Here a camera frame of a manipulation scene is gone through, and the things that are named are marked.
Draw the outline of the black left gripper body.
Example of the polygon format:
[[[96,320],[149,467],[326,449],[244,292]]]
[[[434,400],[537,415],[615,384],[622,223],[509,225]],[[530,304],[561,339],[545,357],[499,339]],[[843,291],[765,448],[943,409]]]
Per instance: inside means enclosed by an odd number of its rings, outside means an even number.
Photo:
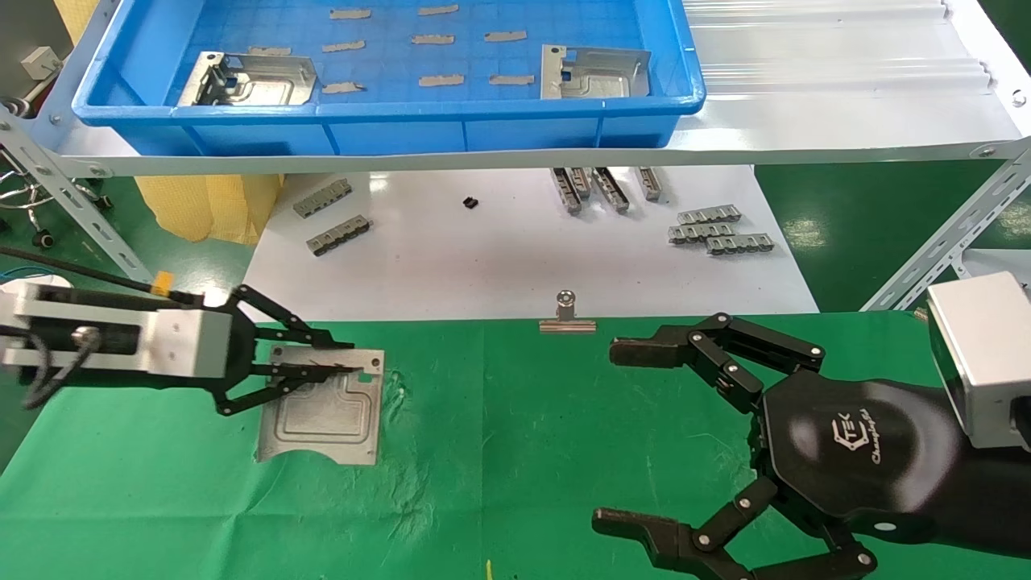
[[[255,359],[255,333],[257,326],[238,307],[238,304],[224,304],[214,312],[228,313],[231,317],[230,335],[227,345],[225,377],[211,388],[214,397],[228,397],[230,390],[239,385],[250,375]]]

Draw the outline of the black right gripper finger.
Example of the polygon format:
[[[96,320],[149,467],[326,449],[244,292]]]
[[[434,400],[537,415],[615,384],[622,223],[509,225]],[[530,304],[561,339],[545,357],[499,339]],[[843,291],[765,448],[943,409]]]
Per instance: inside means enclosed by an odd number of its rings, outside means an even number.
[[[609,345],[616,366],[688,367],[743,414],[760,410],[764,385],[739,359],[792,375],[820,371],[824,356],[821,346],[729,313],[697,325],[662,325],[650,338],[616,338]]]
[[[863,579],[876,570],[876,555],[866,550],[841,526],[821,527],[828,551],[749,570],[727,547],[773,504],[780,488],[762,477],[752,482],[700,528],[675,519],[640,512],[596,509],[594,532],[638,542],[648,561],[660,570],[674,570],[698,579]]]

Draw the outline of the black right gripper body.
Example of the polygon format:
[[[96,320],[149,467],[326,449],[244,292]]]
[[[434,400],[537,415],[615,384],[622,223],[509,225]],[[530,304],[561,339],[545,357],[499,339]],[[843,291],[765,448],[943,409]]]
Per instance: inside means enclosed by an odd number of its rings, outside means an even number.
[[[967,449],[946,393],[890,379],[795,375],[763,397],[771,473],[803,524],[931,542],[935,507]]]

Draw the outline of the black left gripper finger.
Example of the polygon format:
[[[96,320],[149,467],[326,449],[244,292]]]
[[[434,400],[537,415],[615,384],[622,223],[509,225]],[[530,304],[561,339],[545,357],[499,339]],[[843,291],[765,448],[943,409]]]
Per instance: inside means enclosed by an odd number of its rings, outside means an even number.
[[[240,285],[230,293],[231,307],[238,307],[241,303],[250,305],[250,307],[264,313],[264,315],[269,316],[269,318],[282,327],[282,330],[259,328],[257,331],[258,338],[280,339],[280,341],[295,342],[295,344],[313,346],[314,349],[323,350],[354,348],[353,342],[338,341],[331,331],[313,328],[295,315],[295,313],[288,311],[281,304],[277,304],[277,302],[270,300],[269,297],[261,292],[253,289],[247,285]]]
[[[346,372],[360,370],[360,367],[250,367],[238,378],[229,379],[228,385],[217,386],[217,414],[233,416],[297,393],[304,385],[320,384]],[[232,399],[231,390],[250,377],[266,377],[268,381],[265,387]]]

